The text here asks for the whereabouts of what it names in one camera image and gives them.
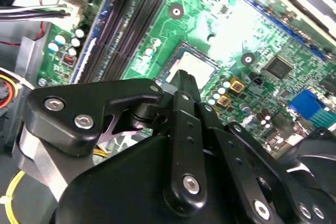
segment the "green circuit board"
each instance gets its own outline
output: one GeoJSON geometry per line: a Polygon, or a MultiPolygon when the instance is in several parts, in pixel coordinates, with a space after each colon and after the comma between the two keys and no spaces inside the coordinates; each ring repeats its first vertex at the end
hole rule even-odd
{"type": "MultiPolygon", "coordinates": [[[[166,0],[123,78],[166,82],[174,57],[186,50],[193,54],[192,47],[205,62],[215,65],[215,73],[196,76],[196,80],[206,78],[205,85],[200,87],[202,99],[212,99],[223,79],[231,84],[236,80],[243,89],[236,92],[228,88],[224,95],[229,104],[223,106],[217,100],[214,108],[224,124],[237,121],[265,143],[265,134],[271,129],[249,115],[265,108],[271,115],[282,112],[291,120],[287,110],[291,99],[312,87],[314,92],[325,93],[319,82],[327,75],[336,77],[336,51],[333,39],[316,31],[280,0],[260,3],[328,52],[327,60],[319,59],[307,45],[298,43],[244,0],[166,0]],[[251,64],[243,62],[248,53],[254,56],[251,64]],[[256,76],[262,83],[255,82],[256,76]]],[[[183,69],[193,72],[192,66],[183,69]]]]}

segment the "integrated circuit chip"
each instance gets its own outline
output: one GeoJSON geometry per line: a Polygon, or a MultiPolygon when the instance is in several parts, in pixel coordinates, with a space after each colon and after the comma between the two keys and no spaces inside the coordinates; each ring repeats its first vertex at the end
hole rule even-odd
{"type": "Polygon", "coordinates": [[[265,66],[265,70],[279,80],[282,80],[292,69],[289,63],[279,57],[272,58],[265,66]]]}
{"type": "Polygon", "coordinates": [[[159,79],[163,82],[170,82],[180,69],[193,75],[198,88],[203,89],[219,70],[219,66],[207,55],[183,42],[176,49],[172,60],[168,62],[161,72],[159,79]]]}

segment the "small electronic component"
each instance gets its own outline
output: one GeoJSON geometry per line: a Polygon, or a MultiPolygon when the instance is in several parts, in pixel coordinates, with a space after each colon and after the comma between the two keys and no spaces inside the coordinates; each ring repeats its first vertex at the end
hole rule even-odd
{"type": "Polygon", "coordinates": [[[261,113],[258,113],[256,115],[256,118],[261,125],[265,125],[267,123],[267,121],[265,120],[265,118],[263,117],[263,115],[261,113]]]}
{"type": "Polygon", "coordinates": [[[247,52],[242,55],[242,57],[240,58],[240,61],[241,61],[241,64],[243,64],[244,66],[251,66],[256,61],[256,59],[257,58],[255,54],[251,52],[247,52]]]}
{"type": "Polygon", "coordinates": [[[282,80],[285,76],[293,69],[293,67],[285,62],[285,60],[280,57],[274,57],[270,62],[265,66],[265,71],[277,78],[282,80]]]}
{"type": "Polygon", "coordinates": [[[271,119],[271,115],[269,114],[268,110],[266,108],[262,108],[261,109],[261,114],[263,115],[263,117],[265,118],[265,120],[270,120],[271,119]]]}
{"type": "Polygon", "coordinates": [[[331,74],[327,75],[319,82],[321,86],[323,86],[328,92],[336,95],[336,77],[331,74]]]}
{"type": "Polygon", "coordinates": [[[312,122],[315,127],[329,128],[336,123],[336,114],[310,90],[303,90],[290,103],[289,108],[312,122]]]}
{"type": "Polygon", "coordinates": [[[161,72],[160,79],[170,82],[178,70],[185,70],[196,79],[199,89],[210,81],[219,70],[219,66],[207,55],[182,42],[176,49],[174,56],[161,72]]]}
{"type": "Polygon", "coordinates": [[[241,80],[239,80],[237,77],[233,77],[230,81],[230,89],[237,93],[241,93],[244,89],[245,85],[241,80]]]}
{"type": "Polygon", "coordinates": [[[217,101],[218,104],[220,104],[223,107],[228,107],[230,103],[232,102],[231,98],[227,94],[223,94],[217,101]]]}
{"type": "Polygon", "coordinates": [[[68,54],[64,54],[63,56],[63,63],[65,63],[66,65],[69,65],[71,67],[73,67],[76,63],[77,58],[68,54]]]}
{"type": "Polygon", "coordinates": [[[48,44],[48,48],[49,48],[49,50],[52,51],[52,52],[58,52],[58,50],[59,50],[58,45],[57,45],[56,43],[53,43],[53,42],[50,42],[50,43],[48,44]]]}

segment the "metal screw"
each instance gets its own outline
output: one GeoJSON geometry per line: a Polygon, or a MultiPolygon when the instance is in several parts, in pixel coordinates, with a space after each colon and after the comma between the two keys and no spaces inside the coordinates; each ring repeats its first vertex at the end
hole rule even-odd
{"type": "Polygon", "coordinates": [[[299,204],[299,209],[304,216],[306,216],[308,219],[311,219],[311,213],[308,211],[305,205],[299,204]]]}
{"type": "Polygon", "coordinates": [[[189,97],[187,97],[185,94],[183,94],[182,97],[183,97],[185,100],[189,100],[189,97]]]}
{"type": "Polygon", "coordinates": [[[212,108],[208,104],[204,105],[204,107],[207,111],[209,111],[209,112],[212,111],[212,108]]]}
{"type": "Polygon", "coordinates": [[[88,130],[93,127],[93,119],[89,115],[78,115],[75,117],[75,125],[81,129],[88,130]]]}
{"type": "Polygon", "coordinates": [[[233,126],[233,128],[235,128],[235,130],[238,131],[238,132],[242,132],[242,129],[236,124],[235,124],[235,126],[233,126]]]}
{"type": "Polygon", "coordinates": [[[38,79],[37,84],[41,87],[44,87],[48,84],[48,82],[46,79],[41,78],[41,79],[38,79]]]}
{"type": "Polygon", "coordinates": [[[187,189],[187,191],[191,194],[198,194],[200,191],[200,185],[198,183],[198,181],[196,180],[196,178],[187,175],[184,176],[183,178],[183,186],[185,189],[187,189]]]}
{"type": "Polygon", "coordinates": [[[156,86],[150,86],[151,90],[155,91],[155,92],[158,92],[158,88],[156,86]]]}
{"type": "Polygon", "coordinates": [[[322,211],[318,208],[318,206],[313,205],[313,211],[314,213],[320,217],[321,219],[324,219],[324,214],[322,213],[322,211]]]}
{"type": "Polygon", "coordinates": [[[64,103],[57,98],[49,98],[44,102],[44,106],[51,111],[60,111],[64,109],[64,103]]]}
{"type": "Polygon", "coordinates": [[[269,220],[271,217],[268,208],[265,206],[264,203],[262,203],[259,200],[255,200],[254,203],[254,208],[256,209],[257,213],[265,220],[269,220]]]}

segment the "black plastic part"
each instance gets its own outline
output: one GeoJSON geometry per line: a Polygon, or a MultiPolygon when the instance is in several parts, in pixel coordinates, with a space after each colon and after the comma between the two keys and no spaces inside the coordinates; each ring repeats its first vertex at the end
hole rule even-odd
{"type": "Polygon", "coordinates": [[[174,94],[168,149],[167,185],[164,197],[179,215],[190,216],[204,207],[207,198],[201,122],[195,117],[194,100],[184,91],[174,94]],[[199,184],[197,194],[189,193],[183,178],[192,176],[199,184]]]}
{"type": "Polygon", "coordinates": [[[162,89],[149,79],[47,87],[28,95],[23,121],[32,135],[61,151],[69,155],[87,155],[92,153],[102,133],[104,116],[112,114],[118,121],[131,105],[158,103],[162,97],[162,89]],[[62,100],[64,109],[48,110],[44,105],[48,98],[62,100]],[[83,114],[93,118],[91,129],[80,129],[74,124],[75,117],[83,114]]]}
{"type": "Polygon", "coordinates": [[[181,217],[162,194],[169,139],[147,138],[79,175],[65,190],[56,224],[236,223],[226,200],[230,188],[218,159],[205,154],[208,197],[192,217],[181,217]]]}

